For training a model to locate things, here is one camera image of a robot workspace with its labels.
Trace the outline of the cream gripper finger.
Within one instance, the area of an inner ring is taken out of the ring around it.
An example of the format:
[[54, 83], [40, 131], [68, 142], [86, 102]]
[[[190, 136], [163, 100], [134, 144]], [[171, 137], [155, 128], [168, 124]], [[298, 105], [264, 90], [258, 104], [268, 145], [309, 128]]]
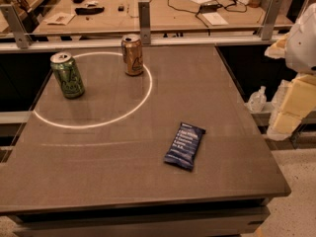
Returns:
[[269, 46], [265, 51], [265, 56], [272, 59], [279, 59], [285, 57], [285, 46], [287, 43], [288, 34], [279, 38], [275, 43]]
[[267, 137], [282, 141], [316, 108], [316, 76], [298, 74], [290, 82], [282, 80], [273, 97]]

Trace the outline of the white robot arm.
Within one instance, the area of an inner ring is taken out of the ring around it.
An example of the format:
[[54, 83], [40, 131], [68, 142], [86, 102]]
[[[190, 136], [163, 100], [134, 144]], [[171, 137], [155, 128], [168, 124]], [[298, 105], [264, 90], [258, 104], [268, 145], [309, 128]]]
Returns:
[[265, 56], [283, 58], [297, 73], [290, 82], [282, 80], [273, 97], [267, 136], [281, 141], [293, 132], [316, 108], [316, 4], [296, 20], [288, 34], [268, 47]]

